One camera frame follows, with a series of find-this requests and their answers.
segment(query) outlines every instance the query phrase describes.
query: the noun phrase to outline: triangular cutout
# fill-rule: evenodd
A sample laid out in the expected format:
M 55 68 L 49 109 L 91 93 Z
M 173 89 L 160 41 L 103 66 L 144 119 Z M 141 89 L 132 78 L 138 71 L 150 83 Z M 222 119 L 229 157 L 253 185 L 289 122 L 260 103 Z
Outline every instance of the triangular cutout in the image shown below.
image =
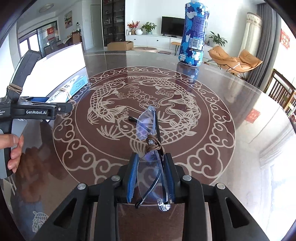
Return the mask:
M 77 199 L 74 198 L 69 202 L 67 207 L 61 212 L 61 214 L 54 221 L 55 226 L 67 229 L 70 226 L 74 208 L 76 205 Z
M 242 214 L 242 212 L 238 209 L 238 207 L 233 203 L 233 201 L 230 198 L 226 198 L 226 204 L 230 214 L 232 226 L 235 229 L 242 226 L 247 226 L 249 224 L 247 218 Z

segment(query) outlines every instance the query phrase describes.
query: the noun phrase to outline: brown table surface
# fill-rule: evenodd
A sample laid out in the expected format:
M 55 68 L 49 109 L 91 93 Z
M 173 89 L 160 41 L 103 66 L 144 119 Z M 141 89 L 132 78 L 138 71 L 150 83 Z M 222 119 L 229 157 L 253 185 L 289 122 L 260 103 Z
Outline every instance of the brown table surface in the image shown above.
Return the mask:
M 271 241 L 284 237 L 296 218 L 296 135 L 276 102 L 218 68 L 191 68 L 175 56 L 101 52 L 85 60 L 90 83 L 71 99 L 73 111 L 49 124 L 28 121 L 19 169 L 2 185 L 26 240 L 78 183 L 100 183 L 132 152 L 143 153 L 127 117 L 148 105 L 159 111 L 175 163 L 202 183 L 224 183 Z M 181 240 L 183 205 L 118 211 L 121 240 Z

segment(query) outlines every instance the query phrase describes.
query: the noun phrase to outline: eyeglasses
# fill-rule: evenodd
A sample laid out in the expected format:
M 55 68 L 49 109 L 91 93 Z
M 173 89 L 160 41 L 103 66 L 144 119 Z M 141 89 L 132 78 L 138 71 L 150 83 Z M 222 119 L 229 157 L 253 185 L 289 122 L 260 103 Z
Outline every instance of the eyeglasses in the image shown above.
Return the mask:
M 170 200 L 163 168 L 164 148 L 156 110 L 149 106 L 139 119 L 131 116 L 128 119 L 136 122 L 138 139 L 147 142 L 146 154 L 138 162 L 137 180 L 141 198 L 135 207 L 139 208 L 143 203 L 158 204 L 161 211 L 168 211 Z

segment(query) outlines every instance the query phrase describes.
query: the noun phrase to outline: silver screw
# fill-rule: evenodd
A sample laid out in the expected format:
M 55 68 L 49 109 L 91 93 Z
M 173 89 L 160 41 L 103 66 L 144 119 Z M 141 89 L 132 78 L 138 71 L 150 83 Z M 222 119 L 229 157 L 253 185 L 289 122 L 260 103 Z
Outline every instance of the silver screw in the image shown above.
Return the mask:
M 80 184 L 77 185 L 77 188 L 79 190 L 83 190 L 84 188 L 86 188 L 86 185 L 84 183 L 80 183 Z
M 120 176 L 114 175 L 114 176 L 111 177 L 111 179 L 112 179 L 112 181 L 117 182 L 117 181 L 120 180 Z
M 191 176 L 189 176 L 189 175 L 184 175 L 184 176 L 183 176 L 183 180 L 184 180 L 184 181 L 191 181 L 191 179 L 192 179 L 192 178 L 191 178 Z
M 223 190 L 223 189 L 225 189 L 225 185 L 223 183 L 218 183 L 217 188 Z

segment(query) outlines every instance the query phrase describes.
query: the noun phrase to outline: round white vase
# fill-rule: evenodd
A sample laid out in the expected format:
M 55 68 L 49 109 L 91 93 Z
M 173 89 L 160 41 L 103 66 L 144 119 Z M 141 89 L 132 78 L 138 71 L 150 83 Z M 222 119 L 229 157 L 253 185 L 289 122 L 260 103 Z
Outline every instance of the round white vase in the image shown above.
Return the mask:
M 143 31 L 142 30 L 140 30 L 140 29 L 137 29 L 136 30 L 136 35 L 142 35 L 143 34 Z

